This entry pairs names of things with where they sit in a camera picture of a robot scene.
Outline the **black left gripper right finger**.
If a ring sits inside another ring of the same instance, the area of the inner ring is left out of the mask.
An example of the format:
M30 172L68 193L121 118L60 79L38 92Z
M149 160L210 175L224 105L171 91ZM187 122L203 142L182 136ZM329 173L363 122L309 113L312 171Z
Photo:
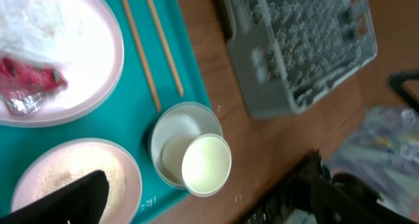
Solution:
M300 210L317 223L415 223L379 204L381 198L351 174L332 176L319 151L310 151L238 222L283 223Z

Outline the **small pink rice bowl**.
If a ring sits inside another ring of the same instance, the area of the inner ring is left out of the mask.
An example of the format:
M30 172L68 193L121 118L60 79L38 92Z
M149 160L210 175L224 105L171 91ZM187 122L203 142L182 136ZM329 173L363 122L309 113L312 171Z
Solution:
M99 138L67 141L38 157L15 186L10 210L19 210L95 170L104 171L109 182L100 223L131 223L142 195L139 167L125 148Z

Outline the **cream white cup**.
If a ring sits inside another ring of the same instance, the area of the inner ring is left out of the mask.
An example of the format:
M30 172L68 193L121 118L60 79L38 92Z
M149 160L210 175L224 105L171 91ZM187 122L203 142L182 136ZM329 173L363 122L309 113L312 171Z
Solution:
M232 153L225 139L217 134L204 134L185 151L181 175L192 195L209 197L223 188L231 168Z

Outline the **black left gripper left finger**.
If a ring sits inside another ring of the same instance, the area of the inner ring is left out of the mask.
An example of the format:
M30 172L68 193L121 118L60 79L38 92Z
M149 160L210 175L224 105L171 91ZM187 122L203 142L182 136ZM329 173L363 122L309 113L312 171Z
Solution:
M54 191L1 218L3 224L95 223L107 204L109 182L102 170Z

